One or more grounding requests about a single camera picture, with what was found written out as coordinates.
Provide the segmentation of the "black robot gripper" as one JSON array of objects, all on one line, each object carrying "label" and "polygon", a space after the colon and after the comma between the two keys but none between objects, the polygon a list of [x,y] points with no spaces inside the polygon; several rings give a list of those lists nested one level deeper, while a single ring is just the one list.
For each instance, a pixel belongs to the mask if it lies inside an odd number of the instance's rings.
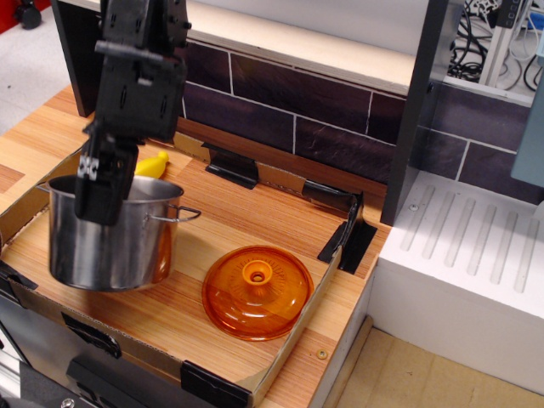
[{"label": "black robot gripper", "polygon": [[76,171],[75,214],[111,226],[128,198],[139,148],[102,138],[173,137],[187,76],[180,52],[191,24],[184,1],[103,1],[100,7],[95,51],[103,66]]}]

